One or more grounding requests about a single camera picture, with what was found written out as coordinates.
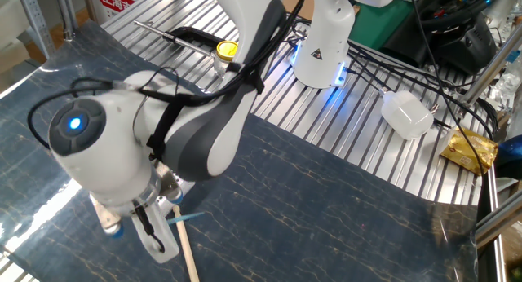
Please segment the red sign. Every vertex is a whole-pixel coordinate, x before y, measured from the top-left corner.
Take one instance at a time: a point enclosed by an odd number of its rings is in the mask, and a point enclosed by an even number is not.
[[[100,0],[105,7],[121,12],[134,3],[133,0]]]

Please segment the wooden stick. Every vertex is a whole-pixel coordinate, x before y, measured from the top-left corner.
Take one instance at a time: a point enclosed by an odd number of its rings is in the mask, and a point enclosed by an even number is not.
[[[179,211],[179,206],[175,205],[174,215],[176,218],[181,217],[181,212]],[[190,243],[188,242],[187,229],[185,228],[184,221],[179,221],[176,223],[179,233],[179,240],[181,241],[181,248],[183,249],[183,255],[185,256],[185,263],[187,263],[188,276],[190,277],[191,282],[199,282],[199,277],[197,276],[196,263],[194,262],[194,257],[192,255],[192,250],[190,249]]]

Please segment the small glass vial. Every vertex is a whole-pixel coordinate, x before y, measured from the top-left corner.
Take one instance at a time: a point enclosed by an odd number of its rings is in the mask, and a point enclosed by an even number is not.
[[[216,47],[216,55],[214,56],[215,75],[224,78],[227,67],[234,59],[237,51],[237,43],[230,41],[222,41]]]

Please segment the metal grating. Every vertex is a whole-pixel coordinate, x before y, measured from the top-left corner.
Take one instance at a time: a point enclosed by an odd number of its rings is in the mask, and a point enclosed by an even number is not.
[[[8,256],[7,253],[0,255],[0,281],[38,282],[38,280],[11,261]]]
[[[234,23],[215,0],[140,0],[133,10],[122,12],[103,27],[144,59],[158,66],[176,68],[182,78],[203,89],[213,91],[219,87],[211,59],[173,46],[133,25],[133,20],[152,22],[163,31],[193,26],[237,41]],[[381,117],[382,100],[367,82],[377,84],[372,77],[354,74],[344,87],[312,89],[295,79],[289,64],[292,53],[289,45],[281,45],[265,80],[265,90],[251,110],[254,115],[416,196],[441,203],[477,205],[480,178],[438,156],[436,143],[444,138],[444,130],[434,127],[420,139],[403,140]],[[392,89],[411,91],[429,108],[438,103],[441,108],[436,117],[450,122],[438,94],[361,61]],[[354,63],[351,69],[362,72]],[[418,74],[406,74],[420,79]],[[441,75],[455,84],[473,78],[465,80],[444,69]],[[485,113],[479,111],[479,114],[486,119]],[[462,126],[484,134],[471,116],[464,118]]]

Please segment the white plastic container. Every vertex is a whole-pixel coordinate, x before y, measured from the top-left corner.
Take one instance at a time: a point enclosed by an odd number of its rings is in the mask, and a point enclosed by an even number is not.
[[[406,90],[388,91],[383,101],[381,113],[384,119],[403,139],[417,139],[433,124],[430,111]]]

